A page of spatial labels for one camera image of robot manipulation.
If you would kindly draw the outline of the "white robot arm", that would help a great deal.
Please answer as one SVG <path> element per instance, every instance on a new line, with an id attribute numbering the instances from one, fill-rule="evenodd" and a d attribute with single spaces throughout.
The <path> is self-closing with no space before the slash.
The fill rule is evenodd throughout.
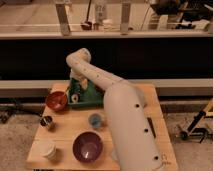
<path id="1" fill-rule="evenodd" d="M 72 76 L 87 78 L 105 91 L 103 106 L 121 171 L 165 171 L 160 151 L 144 114 L 143 92 L 129 81 L 90 63 L 81 48 L 66 57 Z"/>

